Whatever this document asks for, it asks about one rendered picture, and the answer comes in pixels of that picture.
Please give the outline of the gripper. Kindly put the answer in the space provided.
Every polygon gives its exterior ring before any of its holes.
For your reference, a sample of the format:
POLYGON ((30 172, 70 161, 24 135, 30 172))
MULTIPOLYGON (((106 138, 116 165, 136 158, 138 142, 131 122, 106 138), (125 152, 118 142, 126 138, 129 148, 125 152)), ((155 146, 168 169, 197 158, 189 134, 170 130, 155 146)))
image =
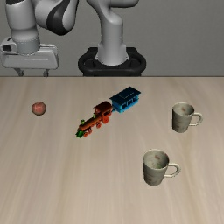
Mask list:
POLYGON ((0 58, 6 68, 15 68, 19 77, 24 76, 22 69, 46 69, 44 77, 49 76, 49 69, 59 66, 58 49, 55 45, 41 44, 38 51, 28 55, 20 55, 16 43, 11 37, 0 44, 0 58))

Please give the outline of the red peach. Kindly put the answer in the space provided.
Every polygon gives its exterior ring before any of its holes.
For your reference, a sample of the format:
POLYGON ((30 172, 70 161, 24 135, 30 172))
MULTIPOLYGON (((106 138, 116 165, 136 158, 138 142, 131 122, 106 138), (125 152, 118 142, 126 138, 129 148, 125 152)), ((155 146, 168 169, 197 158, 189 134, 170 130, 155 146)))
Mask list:
POLYGON ((36 116, 42 116, 46 112, 46 105, 42 101, 37 101, 31 106, 31 111, 36 116))

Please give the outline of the red and blue toy train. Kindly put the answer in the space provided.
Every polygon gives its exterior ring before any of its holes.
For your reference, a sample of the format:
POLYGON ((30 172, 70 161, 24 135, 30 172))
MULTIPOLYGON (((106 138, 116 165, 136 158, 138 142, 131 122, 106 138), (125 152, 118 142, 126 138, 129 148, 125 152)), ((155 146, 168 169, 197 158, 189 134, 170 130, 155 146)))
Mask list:
POLYGON ((109 122, 113 112, 123 113, 130 107, 138 103, 141 92, 133 87, 127 87, 118 94, 110 97, 110 101, 103 101, 94 107, 94 113, 91 118, 80 121, 76 136, 78 138, 86 137, 92 133, 92 128, 99 129, 102 124, 109 122))

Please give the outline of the beige mug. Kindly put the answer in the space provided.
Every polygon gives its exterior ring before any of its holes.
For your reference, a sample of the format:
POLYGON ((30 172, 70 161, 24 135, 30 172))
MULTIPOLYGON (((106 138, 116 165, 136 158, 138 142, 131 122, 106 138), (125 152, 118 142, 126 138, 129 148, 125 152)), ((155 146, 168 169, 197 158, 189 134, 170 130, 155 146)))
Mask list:
POLYGON ((171 163, 168 155, 162 150, 150 149, 143 155, 143 179, 150 186, 158 186, 164 178, 173 178, 180 171, 180 166, 171 163), (175 167, 176 171, 172 174, 167 174, 168 167, 175 167))
POLYGON ((193 105, 186 102, 177 102, 172 107, 172 129, 178 133, 184 133, 189 126, 198 126, 203 121, 203 115, 194 110, 193 105), (194 116, 199 120, 191 123, 194 116))

